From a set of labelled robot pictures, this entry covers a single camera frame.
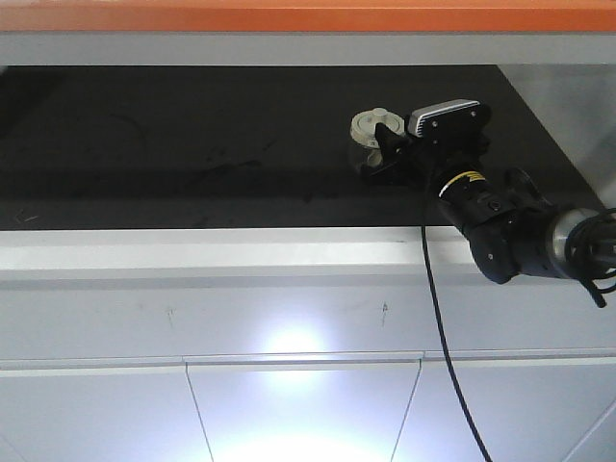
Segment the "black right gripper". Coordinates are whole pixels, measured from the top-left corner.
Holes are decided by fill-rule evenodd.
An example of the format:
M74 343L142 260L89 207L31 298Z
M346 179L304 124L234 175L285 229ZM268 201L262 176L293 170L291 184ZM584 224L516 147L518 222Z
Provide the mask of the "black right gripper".
M385 123L375 125L374 136L384 161L363 165L360 177L371 186L427 187L437 193L485 192L487 179L479 157L489 146L483 129L492 117L483 103L461 113L445 115L423 138L407 137Z

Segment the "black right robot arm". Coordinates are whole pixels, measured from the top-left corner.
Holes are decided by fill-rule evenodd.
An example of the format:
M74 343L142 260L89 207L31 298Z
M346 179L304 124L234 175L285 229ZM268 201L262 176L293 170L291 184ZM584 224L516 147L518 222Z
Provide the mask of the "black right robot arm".
M615 217L558 206L519 168L494 186L480 158L491 108L456 99L400 116L376 108L355 115L350 133L370 154L359 164L373 184L421 188L468 241L475 264L503 284L524 274L591 285L615 274Z

